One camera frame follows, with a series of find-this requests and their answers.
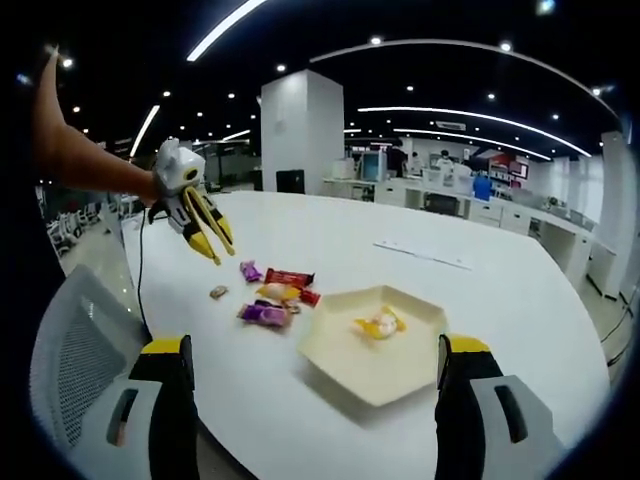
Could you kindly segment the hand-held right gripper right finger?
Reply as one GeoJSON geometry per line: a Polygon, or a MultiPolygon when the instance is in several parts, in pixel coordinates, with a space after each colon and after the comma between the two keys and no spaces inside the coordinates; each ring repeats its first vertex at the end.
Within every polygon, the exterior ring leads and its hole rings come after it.
{"type": "Polygon", "coordinates": [[[544,402],[479,339],[438,339],[437,479],[544,479],[565,453],[544,402]]]}

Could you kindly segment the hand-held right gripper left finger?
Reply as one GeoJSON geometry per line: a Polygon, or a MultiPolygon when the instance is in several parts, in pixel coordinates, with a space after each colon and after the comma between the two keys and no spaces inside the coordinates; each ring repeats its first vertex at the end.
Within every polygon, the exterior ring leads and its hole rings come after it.
{"type": "Polygon", "coordinates": [[[191,337],[156,339],[83,418],[86,479],[198,479],[191,337]]]}

